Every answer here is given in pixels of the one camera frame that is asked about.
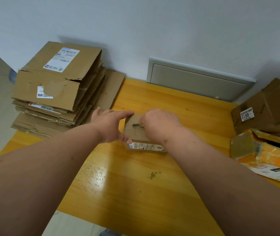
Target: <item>white label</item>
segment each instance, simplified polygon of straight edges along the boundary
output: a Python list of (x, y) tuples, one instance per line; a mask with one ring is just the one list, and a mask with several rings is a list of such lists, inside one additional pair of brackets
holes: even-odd
[(36, 107), (36, 108), (45, 109), (45, 110), (47, 110), (47, 111), (60, 114), (59, 112), (54, 111), (53, 108), (50, 108), (50, 107), (47, 107), (47, 106), (44, 106), (44, 105), (41, 105), (41, 104), (38, 104), (38, 103), (32, 103), (32, 102), (30, 102), (30, 103), (29, 103), (29, 106), (33, 106), (33, 107)]
[(131, 143), (131, 144), (129, 144), (129, 148), (130, 149), (140, 149), (140, 150), (166, 152), (164, 147), (162, 147), (161, 145), (150, 144), (150, 143)]
[(44, 94), (44, 87), (43, 86), (38, 86), (37, 87), (37, 97), (38, 98), (54, 98), (52, 96)]
[(62, 73), (79, 52), (79, 50), (63, 47), (43, 68)]
[(248, 108), (245, 111), (240, 112), (240, 117), (242, 119), (242, 122), (255, 117), (253, 108)]
[(257, 167), (250, 167), (250, 169), (262, 176), (266, 176), (274, 180), (280, 180), (280, 167), (270, 164), (261, 164)]

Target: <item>wooden table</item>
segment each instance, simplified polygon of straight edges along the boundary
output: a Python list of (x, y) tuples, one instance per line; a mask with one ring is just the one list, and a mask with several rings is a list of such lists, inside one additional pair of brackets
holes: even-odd
[[(230, 114), (235, 106), (126, 79), (113, 109), (172, 111), (185, 127), (228, 156), (230, 139), (235, 136)], [(17, 131), (0, 154), (38, 141)], [(272, 182), (280, 187), (280, 182)], [(58, 210), (130, 236), (223, 235), (170, 155), (127, 151), (120, 142), (95, 148)]]

